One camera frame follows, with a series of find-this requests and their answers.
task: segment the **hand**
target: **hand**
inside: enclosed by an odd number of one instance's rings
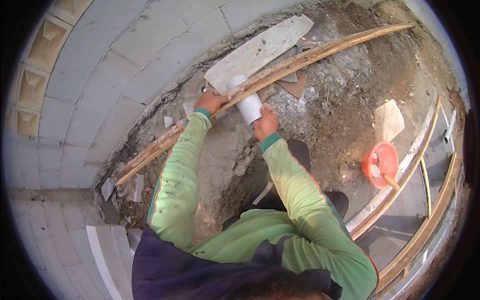
[[[220,105],[229,102],[231,99],[232,96],[220,96],[217,90],[207,90],[195,103],[193,109],[205,108],[210,115],[213,115],[220,108]]]
[[[255,137],[263,142],[267,136],[275,133],[278,129],[278,117],[276,116],[276,110],[268,103],[264,103],[264,106],[260,108],[262,117],[253,121],[255,127]]]

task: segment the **green long-sleeve shirt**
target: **green long-sleeve shirt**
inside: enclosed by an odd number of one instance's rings
[[[210,114],[198,110],[187,117],[185,131],[165,162],[148,214],[150,228],[177,248],[219,263],[249,262],[261,241],[277,244],[288,235],[283,267],[297,274],[307,269],[327,269],[343,287],[341,299],[372,297],[378,282],[373,262],[353,243],[330,200],[276,133],[266,138],[261,148],[287,212],[248,210],[227,230],[191,247],[200,152],[211,128]]]

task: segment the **white pipe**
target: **white pipe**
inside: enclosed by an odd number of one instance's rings
[[[448,129],[445,130],[444,134],[444,143],[448,144],[448,140],[450,140],[450,135],[452,134],[453,124],[455,123],[456,117],[456,109],[452,111],[452,116],[450,117],[450,122],[448,124]]]
[[[227,90],[235,88],[237,85],[247,81],[245,75],[238,75],[232,78],[227,84]],[[262,117],[260,108],[263,106],[257,93],[246,96],[242,101],[237,103],[237,107],[248,126],[252,127],[253,121]]]

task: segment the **trowel handle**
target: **trowel handle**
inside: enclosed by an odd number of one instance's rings
[[[395,191],[400,190],[400,186],[390,176],[384,174],[382,177],[385,179],[386,182],[388,182],[388,184],[392,186],[392,188],[395,189]]]

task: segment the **sleeve cuff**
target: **sleeve cuff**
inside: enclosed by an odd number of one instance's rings
[[[210,119],[210,113],[209,113],[208,110],[206,110],[205,108],[197,108],[197,109],[194,110],[193,112],[201,112],[201,113],[203,113],[204,115],[206,115],[208,119]]]
[[[262,149],[262,154],[265,153],[268,147],[273,145],[273,143],[275,143],[279,139],[281,139],[281,137],[277,132],[267,136],[267,138],[264,139],[264,141],[260,144],[260,148]]]

